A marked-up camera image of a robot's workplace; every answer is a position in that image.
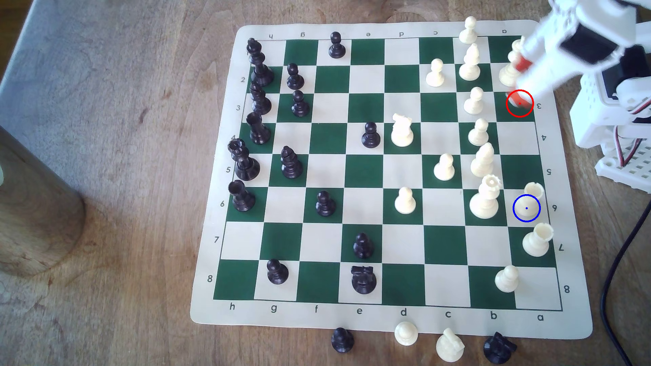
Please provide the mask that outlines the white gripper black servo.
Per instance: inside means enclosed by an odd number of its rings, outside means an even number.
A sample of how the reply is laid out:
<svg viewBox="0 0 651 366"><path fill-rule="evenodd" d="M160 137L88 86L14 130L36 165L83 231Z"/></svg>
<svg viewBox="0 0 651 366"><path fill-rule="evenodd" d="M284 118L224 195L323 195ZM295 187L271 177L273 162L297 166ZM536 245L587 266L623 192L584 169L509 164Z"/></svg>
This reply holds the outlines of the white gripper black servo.
<svg viewBox="0 0 651 366"><path fill-rule="evenodd" d="M522 42L515 69L521 74L510 95L515 107L530 107L565 81L613 65L636 38L636 3L549 1L545 22Z"/></svg>

